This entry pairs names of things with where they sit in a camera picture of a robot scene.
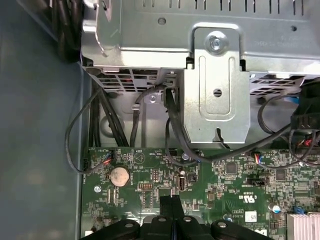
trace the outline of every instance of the small component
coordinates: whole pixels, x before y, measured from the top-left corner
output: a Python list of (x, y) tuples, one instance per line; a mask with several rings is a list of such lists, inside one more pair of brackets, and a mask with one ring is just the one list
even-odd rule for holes
[(200, 209), (199, 204), (193, 205), (193, 210), (198, 211)]
[(275, 223), (274, 223), (274, 222), (270, 222), (270, 223), (269, 223), (269, 228), (270, 228), (271, 230), (276, 229)]
[(320, 188), (319, 187), (314, 189), (314, 194), (315, 195), (320, 195)]
[(213, 202), (215, 200), (215, 194), (212, 191), (208, 191), (207, 197), (208, 202)]
[(268, 205), (268, 209), (274, 214), (279, 214), (281, 212), (281, 208), (275, 202), (271, 202)]
[(222, 218), (223, 218), (223, 220), (225, 220), (225, 221), (233, 222), (233, 219), (232, 219), (232, 215), (231, 215), (231, 214), (226, 213), (225, 215), (223, 215)]
[(195, 172), (188, 173), (187, 179), (189, 183), (195, 183), (198, 180), (198, 175)]
[(153, 190), (155, 188), (155, 184), (154, 183), (144, 183), (141, 182), (138, 184), (138, 189), (141, 190)]
[(246, 184), (257, 186), (257, 187), (263, 187), (263, 186), (265, 186), (267, 184), (267, 180), (266, 179), (261, 179), (261, 178), (247, 177), (245, 179), (245, 181), (246, 181)]
[(111, 219), (110, 218), (104, 218), (103, 219), (104, 225), (107, 227), (110, 225)]
[(124, 166), (116, 166), (114, 169), (111, 170), (109, 174), (109, 179), (111, 183), (116, 187), (123, 187), (129, 182), (129, 170)]
[(152, 171), (152, 175), (153, 175), (153, 181), (155, 183), (158, 183), (159, 182), (159, 171), (157, 169), (154, 169)]
[(293, 212), (295, 214), (305, 214), (305, 211), (299, 206), (294, 206), (293, 207)]
[(185, 152), (181, 155), (181, 158), (183, 159), (183, 160), (189, 160), (189, 155), (188, 154), (186, 154)]
[(227, 162), (225, 164), (225, 173), (226, 174), (236, 174), (237, 173), (237, 164), (235, 162)]
[(178, 189), (179, 191), (186, 190), (186, 178), (184, 176), (177, 177)]
[(169, 153), (172, 157), (176, 157), (178, 155), (177, 149), (169, 149)]
[(285, 181), (286, 180), (287, 171), (285, 169), (277, 169), (275, 171), (275, 180), (277, 181)]
[(214, 202), (208, 202), (207, 203), (207, 207), (210, 209), (213, 209), (215, 207), (215, 203)]
[(274, 214), (273, 214), (273, 219), (274, 219), (274, 220), (277, 220), (277, 221), (278, 221), (278, 220), (281, 220), (281, 213), (274, 213)]
[(179, 173), (181, 176), (186, 175), (186, 171), (185, 171), (182, 167), (179, 167), (178, 173)]

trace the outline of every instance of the cable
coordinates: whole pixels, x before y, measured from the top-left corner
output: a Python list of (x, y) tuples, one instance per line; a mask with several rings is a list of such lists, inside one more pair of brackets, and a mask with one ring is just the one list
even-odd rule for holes
[(105, 115), (108, 119), (110, 128), (113, 133), (119, 147), (129, 147), (124, 129), (121, 126), (120, 120), (115, 109), (112, 107), (112, 104), (108, 98), (108, 95), (105, 91), (99, 93), (99, 99), (102, 105), (102, 108), (105, 112)]
[(99, 88), (85, 103), (85, 105), (82, 107), (82, 109), (79, 111), (79, 113), (74, 117), (74, 119), (72, 120), (72, 122), (70, 123), (70, 125), (67, 127), (66, 131), (65, 131), (65, 138), (64, 138), (64, 148), (65, 148), (65, 153), (66, 153), (66, 159), (70, 165), (70, 167), (72, 168), (72, 170), (74, 170), (76, 173), (78, 174), (91, 174), (93, 172), (95, 172), (97, 169), (99, 169), (100, 167), (102, 167), (105, 163), (105, 161), (100, 162), (98, 165), (94, 166), (93, 168), (87, 169), (85, 171), (83, 170), (79, 170), (72, 158), (71, 158), (71, 154), (70, 154), (70, 148), (69, 148), (69, 143), (70, 143), (70, 133), (71, 130), (73, 128), (73, 126), (75, 125), (76, 121), (78, 120), (78, 118), (82, 115), (82, 113), (90, 106), (91, 102), (95, 99), (95, 97), (102, 91), (102, 88)]
[(225, 149), (230, 149), (229, 145), (226, 144), (226, 143), (224, 143), (224, 139), (223, 139), (222, 136), (221, 136), (221, 131), (218, 131), (218, 130), (217, 130), (216, 133), (217, 133), (218, 138), (219, 138), (219, 140), (220, 140), (221, 146), (224, 147)]
[(307, 155), (309, 155), (311, 153), (311, 150), (315, 145), (315, 141), (316, 141), (316, 139), (319, 138), (320, 133), (319, 132), (315, 132), (315, 131), (312, 132), (312, 142), (309, 145), (308, 150), (300, 158), (293, 152), (293, 149), (292, 149), (292, 138), (294, 136), (294, 133), (295, 133), (295, 130), (291, 130), (290, 134), (289, 134), (289, 152), (291, 153), (292, 157), (294, 159), (296, 159), (298, 162), (307, 164), (308, 166), (320, 167), (320, 164), (316, 164), (316, 163), (312, 163), (310, 161), (304, 160), (307, 157)]
[(197, 164), (198, 163), (197, 161), (181, 163), (181, 162), (176, 161), (172, 157), (172, 155), (170, 154), (169, 147), (168, 147), (168, 141), (170, 139), (169, 124), (170, 124), (170, 118), (168, 118), (168, 120), (166, 121), (166, 124), (165, 124), (165, 155), (168, 157), (169, 161), (172, 164), (180, 166), (180, 167), (187, 167), (187, 166), (192, 166), (192, 165)]
[(268, 136), (268, 137), (266, 137), (264, 139), (261, 139), (261, 140), (255, 142), (255, 143), (249, 144), (247, 146), (232, 150), (230, 152), (216, 154), (216, 155), (209, 156), (209, 157), (203, 157), (203, 156), (197, 155), (188, 146), (186, 138), (185, 138), (185, 136), (183, 134), (183, 128), (182, 128), (182, 125), (181, 125), (181, 122), (180, 122), (180, 116), (179, 116), (179, 114), (177, 112), (176, 104), (175, 104), (175, 101), (174, 101), (174, 98), (173, 98), (173, 95), (172, 95), (170, 89), (166, 90), (165, 100), (166, 100), (167, 110), (168, 110), (168, 114), (169, 114), (169, 118), (170, 118), (170, 121), (171, 121), (171, 125), (172, 125), (172, 129), (173, 129), (174, 135), (178, 139), (182, 150), (190, 158), (195, 159), (195, 160), (199, 160), (199, 161), (205, 162), (205, 163), (211, 163), (213, 161), (220, 161), (220, 160), (225, 160), (225, 159), (228, 159), (228, 158), (233, 158), (233, 157), (235, 157), (237, 155), (249, 152), (252, 149), (262, 147), (262, 146), (266, 145), (267, 143), (272, 142), (273, 140), (275, 140), (278, 137), (280, 137), (290, 127), (290, 125), (286, 125), (285, 127), (281, 128), (279, 131), (275, 132), (274, 134), (272, 134), (272, 135), (270, 135), (270, 136)]
[(99, 99), (96, 97), (93, 101), (93, 136), (95, 147), (101, 147), (101, 139), (100, 139), (100, 103)]
[[(261, 127), (261, 129), (267, 133), (267, 134), (274, 134), (275, 132), (273, 130), (271, 130), (265, 123), (264, 118), (263, 118), (263, 113), (264, 113), (264, 109), (265, 107), (268, 105), (268, 103), (272, 102), (272, 101), (276, 101), (276, 100), (280, 100), (286, 97), (297, 97), (297, 94), (288, 94), (288, 95), (280, 95), (280, 96), (274, 96), (271, 97), (270, 99), (268, 99), (264, 104), (261, 105), (259, 111), (258, 111), (258, 123), (259, 126)], [(282, 138), (288, 142), (288, 139), (284, 136), (282, 136)]]
[[(154, 87), (151, 87), (145, 91), (143, 91), (135, 100), (135, 104), (139, 105), (141, 101), (148, 96), (149, 94), (154, 94), (159, 91), (163, 91), (166, 88), (165, 85), (157, 85)], [(140, 117), (140, 109), (134, 109), (133, 110), (133, 126), (130, 134), (130, 147), (134, 148), (135, 147), (135, 142), (136, 142), (136, 137), (137, 137), (137, 131), (138, 131), (138, 126), (139, 126), (139, 117)]]

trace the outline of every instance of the metal tab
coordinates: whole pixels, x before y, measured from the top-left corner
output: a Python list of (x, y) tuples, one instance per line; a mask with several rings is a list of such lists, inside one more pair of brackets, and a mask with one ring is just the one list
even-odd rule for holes
[(240, 71), (240, 36), (229, 28), (194, 31), (194, 69), (184, 70), (183, 123), (191, 143), (244, 143), (250, 127), (249, 74)]

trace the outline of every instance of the green circuit board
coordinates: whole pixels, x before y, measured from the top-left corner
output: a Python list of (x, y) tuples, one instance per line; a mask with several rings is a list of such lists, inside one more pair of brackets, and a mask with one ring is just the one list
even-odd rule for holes
[[(82, 237), (120, 219), (142, 224), (144, 217), (159, 214), (160, 196), (168, 195), (179, 195), (185, 214), (198, 216), (207, 224), (225, 219), (275, 240), (287, 240), (286, 213), (293, 213), (294, 207), (320, 212), (319, 168), (299, 164), (265, 170), (245, 155), (182, 168), (168, 161), (164, 149), (129, 147), (90, 148), (86, 160), (95, 166), (106, 160), (109, 151), (114, 156), (109, 164), (83, 176)], [(198, 154), (210, 156), (222, 151), (204, 149)], [(292, 160), (286, 150), (260, 153), (261, 163), (269, 166)], [(184, 161), (182, 151), (173, 149), (171, 154)], [(309, 158), (320, 159), (318, 155)], [(125, 186), (113, 185), (112, 180), (119, 177), (114, 169), (128, 174)], [(273, 206), (280, 212), (272, 211)]]

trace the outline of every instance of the integrated circuit chip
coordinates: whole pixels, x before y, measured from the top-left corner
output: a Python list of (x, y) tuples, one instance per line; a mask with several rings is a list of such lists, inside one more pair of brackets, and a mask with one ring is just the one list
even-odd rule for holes
[(285, 181), (287, 172), (285, 169), (277, 169), (275, 171), (275, 180), (277, 181)]
[(237, 173), (237, 164), (235, 162), (227, 162), (225, 165), (226, 174), (236, 174)]
[(215, 194), (213, 192), (208, 192), (208, 201), (212, 202), (215, 200)]

